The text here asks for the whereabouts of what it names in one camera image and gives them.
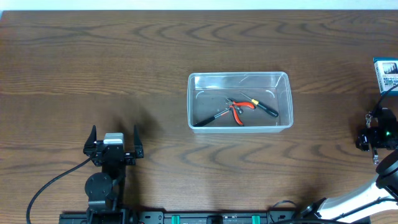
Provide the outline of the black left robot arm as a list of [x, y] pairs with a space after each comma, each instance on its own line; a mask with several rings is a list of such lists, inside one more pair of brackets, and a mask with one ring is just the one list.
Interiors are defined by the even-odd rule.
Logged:
[[84, 223], [138, 223], [135, 211], [123, 205], [126, 167], [134, 166], [137, 159], [144, 157], [144, 149], [138, 129], [134, 127], [134, 150], [124, 150], [123, 133], [107, 133], [103, 140], [96, 137], [93, 126], [86, 140], [83, 153], [101, 172], [91, 175], [85, 183], [88, 196], [88, 209]]

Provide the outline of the blue white cardboard box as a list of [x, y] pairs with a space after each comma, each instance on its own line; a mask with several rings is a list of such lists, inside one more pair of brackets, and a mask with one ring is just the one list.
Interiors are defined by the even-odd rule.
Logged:
[[397, 58], [374, 57], [374, 68], [381, 95], [397, 85]]

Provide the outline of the black yellow screwdriver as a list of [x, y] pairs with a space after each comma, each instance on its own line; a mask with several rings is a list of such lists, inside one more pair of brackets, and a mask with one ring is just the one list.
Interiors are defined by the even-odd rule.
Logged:
[[279, 116], [279, 112], [277, 110], [275, 110], [274, 108], [264, 104], [261, 101], [258, 101], [254, 98], [251, 98], [250, 96], [246, 95], [243, 92], [240, 92], [241, 95], [245, 96], [247, 99], [249, 99], [253, 104], [255, 104], [255, 106], [257, 108], [260, 108], [261, 110], [263, 110], [264, 112], [266, 112], [267, 114], [269, 114], [270, 116], [277, 118]]

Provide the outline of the silver combination wrench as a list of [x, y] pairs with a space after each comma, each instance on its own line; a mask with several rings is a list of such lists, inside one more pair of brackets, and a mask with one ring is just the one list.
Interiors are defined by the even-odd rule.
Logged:
[[372, 152], [372, 155], [373, 155], [373, 164], [374, 165], [378, 165], [379, 164], [379, 155], [378, 155], [378, 152], [377, 152], [377, 149], [372, 145], [372, 143], [371, 143], [371, 135], [370, 135], [370, 129], [371, 129], [371, 121], [372, 121], [372, 115], [371, 115], [371, 113], [369, 112], [366, 116], [365, 116], [365, 119], [366, 119], [366, 128], [367, 128], [367, 131], [368, 131], [368, 138], [369, 138], [369, 149], [371, 150], [371, 152]]

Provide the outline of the clear plastic storage container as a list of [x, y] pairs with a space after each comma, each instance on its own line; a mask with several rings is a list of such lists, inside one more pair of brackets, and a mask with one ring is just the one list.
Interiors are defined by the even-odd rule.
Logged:
[[[274, 118], [257, 108], [242, 107], [238, 126], [231, 112], [203, 127], [193, 125], [224, 111], [226, 98], [250, 102], [240, 92], [279, 112]], [[294, 123], [292, 94], [284, 72], [208, 72], [193, 73], [187, 86], [188, 125], [194, 133], [278, 133]]]

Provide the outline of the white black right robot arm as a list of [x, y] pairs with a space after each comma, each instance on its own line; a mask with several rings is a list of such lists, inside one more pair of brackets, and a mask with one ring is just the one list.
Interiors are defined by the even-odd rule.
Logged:
[[354, 223], [379, 212], [397, 209], [397, 118], [378, 107], [366, 116], [356, 147], [371, 151], [376, 176], [356, 190], [323, 198], [300, 212], [300, 218]]

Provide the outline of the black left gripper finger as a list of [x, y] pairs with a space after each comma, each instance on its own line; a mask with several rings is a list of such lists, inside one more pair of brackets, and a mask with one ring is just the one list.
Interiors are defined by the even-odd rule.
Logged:
[[84, 148], [95, 148], [96, 147], [96, 126], [93, 125], [91, 129], [91, 133], [88, 137], [88, 139], [85, 142]]
[[142, 149], [143, 148], [141, 139], [139, 137], [138, 128], [137, 128], [136, 125], [134, 125], [134, 148], [135, 149]]

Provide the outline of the red handled pliers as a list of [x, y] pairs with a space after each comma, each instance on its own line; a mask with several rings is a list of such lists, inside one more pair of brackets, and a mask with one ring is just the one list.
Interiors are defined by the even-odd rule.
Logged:
[[256, 107], [250, 102], [237, 102], [231, 98], [226, 98], [226, 102], [229, 105], [229, 109], [233, 114], [233, 118], [238, 126], [244, 126], [244, 123], [240, 120], [239, 115], [243, 113], [242, 107], [254, 110]]

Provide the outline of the small steel claw hammer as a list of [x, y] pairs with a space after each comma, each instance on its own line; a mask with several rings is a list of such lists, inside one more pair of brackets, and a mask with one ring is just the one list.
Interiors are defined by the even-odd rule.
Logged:
[[209, 124], [209, 123], [211, 123], [212, 121], [214, 121], [214, 120], [220, 118], [220, 117], [223, 116], [223, 115], [226, 115], [226, 114], [229, 113], [229, 112], [231, 112], [231, 110], [229, 109], [229, 105], [228, 105], [228, 107], [227, 107], [224, 111], [219, 112], [219, 113], [216, 114], [216, 115], [210, 116], [209, 118], [204, 119], [203, 121], [200, 121], [200, 122], [194, 124], [193, 126], [194, 126], [194, 127], [203, 127], [203, 126], [206, 126], [207, 124]]

